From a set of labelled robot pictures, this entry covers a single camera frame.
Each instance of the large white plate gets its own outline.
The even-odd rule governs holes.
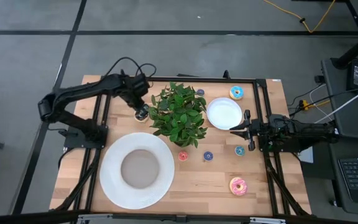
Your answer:
[[[137,189],[125,182],[121,164],[132,151],[144,149],[151,152],[159,163],[156,180],[144,189]],[[141,209],[158,202],[171,186],[175,165],[168,146],[157,136],[132,133],[118,139],[110,146],[100,168],[100,184],[112,203],[127,209]]]
[[[240,124],[242,111],[240,106],[229,98],[216,98],[206,109],[209,122],[219,129],[229,130]]]

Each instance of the potted plant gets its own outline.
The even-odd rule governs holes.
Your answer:
[[[207,128],[201,112],[206,111],[203,97],[196,96],[193,87],[184,87],[171,82],[170,88],[161,90],[157,96],[152,95],[149,108],[150,118],[154,120],[151,127],[158,128],[153,134],[169,136],[169,140],[176,145],[198,147],[198,139],[205,138]]]

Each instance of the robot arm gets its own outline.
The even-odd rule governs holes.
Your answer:
[[[232,134],[249,139],[249,150],[255,149],[252,136],[258,136],[259,146],[268,152],[301,152],[320,141],[335,143],[338,134],[334,122],[308,124],[292,120],[280,114],[268,117],[268,123],[259,119],[249,121],[250,112],[244,113],[244,122],[231,130],[247,128],[247,131],[232,131]]]
[[[87,140],[98,141],[103,135],[101,127],[92,119],[82,119],[65,111],[67,104],[103,94],[119,96],[137,113],[146,116],[148,112],[142,96],[148,92],[149,87],[143,73],[130,77],[121,70],[121,74],[103,76],[98,82],[62,88],[46,95],[38,103],[39,114],[42,121],[62,122],[82,131]]]

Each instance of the blue donut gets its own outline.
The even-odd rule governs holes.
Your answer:
[[[239,100],[244,96],[244,91],[239,86],[234,86],[230,89],[230,97]]]
[[[212,161],[212,159],[214,158],[214,155],[212,154],[212,152],[208,152],[206,151],[204,153],[204,160],[209,162],[209,161]]]
[[[237,155],[237,156],[243,156],[243,155],[246,153],[246,150],[245,150],[244,147],[242,147],[242,146],[237,146],[237,147],[234,149],[234,152],[236,152],[236,155]]]

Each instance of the wooden tabletop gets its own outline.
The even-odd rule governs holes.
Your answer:
[[[98,75],[85,75],[83,83],[96,82]],[[143,97],[146,103],[151,104],[151,95],[158,95],[166,82],[154,82],[149,93]],[[195,90],[201,88],[205,91],[207,104],[218,97],[229,97],[232,83],[185,83]],[[244,97],[236,101],[242,111],[250,110],[251,119],[257,118],[254,92],[252,84],[238,84],[244,90]],[[267,80],[272,113],[288,116],[287,102],[280,80]],[[265,116],[262,89],[259,88],[262,111]],[[75,107],[77,116],[92,118],[96,98],[78,101]],[[103,112],[105,98],[102,99],[99,118]],[[110,103],[107,125],[109,126],[108,140],[102,151],[101,161],[109,146],[120,137],[134,132],[153,133],[156,129],[150,128],[152,121],[146,123],[137,122],[134,119],[134,111],[120,98],[113,98]],[[128,210],[113,204],[104,194],[99,175],[96,179],[92,212],[104,213],[158,213],[158,214],[193,214],[193,215],[271,215],[270,197],[267,185],[267,176],[262,153],[258,150],[246,151],[245,156],[235,155],[236,146],[248,147],[248,141],[243,140],[229,131],[215,128],[206,119],[204,127],[208,127],[206,138],[201,139],[196,149],[194,146],[184,148],[189,154],[185,162],[178,160],[178,153],[182,148],[171,143],[165,136],[159,136],[170,148],[175,160],[175,176],[169,191],[156,204],[141,209]],[[211,162],[203,161],[203,153],[211,151],[214,159]],[[59,206],[73,190],[80,175],[83,162],[84,149],[74,149],[62,160],[58,173],[55,190],[53,192],[50,208]],[[300,163],[289,153],[280,154],[285,183],[296,201],[307,212],[311,212],[305,181],[303,180]],[[234,196],[229,189],[229,182],[233,177],[242,177],[248,186],[248,191],[241,197]],[[85,207],[88,186],[84,188],[80,208]],[[282,210],[280,191],[275,186],[279,212]]]

